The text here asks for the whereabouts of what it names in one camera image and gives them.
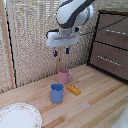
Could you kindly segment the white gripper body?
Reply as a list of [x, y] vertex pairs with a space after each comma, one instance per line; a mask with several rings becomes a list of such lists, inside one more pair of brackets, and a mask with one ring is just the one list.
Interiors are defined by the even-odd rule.
[[46, 45], [49, 48], [70, 46], [79, 41], [79, 34], [77, 32], [70, 35], [62, 35], [59, 31], [50, 31], [47, 33]]

